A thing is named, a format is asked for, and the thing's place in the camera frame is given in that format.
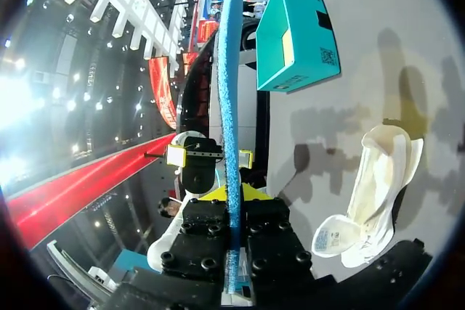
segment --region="ceiling light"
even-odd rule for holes
[[[28,7],[34,2],[34,0],[26,0],[26,6]]]
[[[24,173],[25,164],[23,160],[13,157],[0,161],[0,185],[4,186]]]
[[[52,97],[55,99],[60,98],[60,89],[58,87],[55,87],[52,92]]]
[[[73,110],[76,109],[76,102],[74,102],[74,100],[72,99],[68,101],[68,103],[66,104],[66,107],[70,112],[72,112]]]
[[[18,61],[15,62],[16,69],[23,69],[26,66],[26,62],[23,58],[20,58]]]

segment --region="black metal block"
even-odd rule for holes
[[[244,203],[246,211],[246,228],[254,224],[288,221],[289,208],[280,198],[274,200],[252,200]]]
[[[192,280],[223,283],[225,235],[178,234],[169,253],[162,254],[163,271]]]
[[[121,283],[104,310],[219,309],[222,285],[156,274],[136,268],[129,283]]]
[[[226,211],[226,203],[221,201],[202,201],[192,199],[183,212],[182,219],[184,223],[195,225],[203,224],[223,224],[227,226],[228,215]]]

